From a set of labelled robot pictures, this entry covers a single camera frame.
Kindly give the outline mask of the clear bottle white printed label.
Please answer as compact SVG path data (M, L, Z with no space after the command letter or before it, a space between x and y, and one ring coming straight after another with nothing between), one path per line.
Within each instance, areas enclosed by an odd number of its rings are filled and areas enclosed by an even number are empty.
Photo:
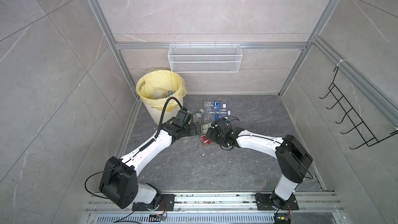
M206 134L209 128L211 128L210 123L201 125L201 133Z

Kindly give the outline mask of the red yellow label bottle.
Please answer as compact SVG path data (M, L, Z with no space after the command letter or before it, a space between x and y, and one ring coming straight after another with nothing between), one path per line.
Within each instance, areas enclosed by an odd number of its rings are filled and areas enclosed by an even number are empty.
M204 146L207 146L207 145L209 145L209 144L212 143L212 141L211 141L210 139L208 139L208 138L206 137L206 135L202 135L202 136L201 136L201 139L202 139L202 144L203 144Z

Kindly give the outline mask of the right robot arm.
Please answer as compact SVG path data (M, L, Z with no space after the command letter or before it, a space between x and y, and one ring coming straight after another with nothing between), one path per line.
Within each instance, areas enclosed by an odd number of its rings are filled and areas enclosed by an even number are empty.
M309 172L313 158L293 135L275 138L256 134L243 128L233 128L230 120L222 118L211 124L205 138L222 148L248 148L278 161L282 175L270 196L271 205L275 209L288 205L297 186L307 175L313 178Z

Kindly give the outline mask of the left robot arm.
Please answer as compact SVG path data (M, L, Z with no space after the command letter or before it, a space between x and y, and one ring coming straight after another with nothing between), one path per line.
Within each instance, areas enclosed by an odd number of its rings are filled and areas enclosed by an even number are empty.
M138 183L139 174L175 141L201 134L200 123L193 122L192 115L184 110L159 127L139 148L121 158L113 156L105 164L99 191L121 209L132 203L156 209L161 202L161 191L150 184Z

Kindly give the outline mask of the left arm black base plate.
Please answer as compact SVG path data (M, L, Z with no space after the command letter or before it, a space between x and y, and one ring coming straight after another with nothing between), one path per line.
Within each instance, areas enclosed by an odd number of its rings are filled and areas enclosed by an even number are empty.
M161 194L156 196L154 200L149 203L133 203L133 211L163 211L163 208L168 211L172 211L175 205L174 194Z

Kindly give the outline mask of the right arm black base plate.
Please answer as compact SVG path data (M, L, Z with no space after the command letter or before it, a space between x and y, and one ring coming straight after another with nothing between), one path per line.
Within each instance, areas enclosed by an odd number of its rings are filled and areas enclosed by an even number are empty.
M299 206L295 195L291 195L288 200L283 200L276 194L254 194L257 209L259 211L271 211L271 210L284 210L284 211L296 211L299 210Z

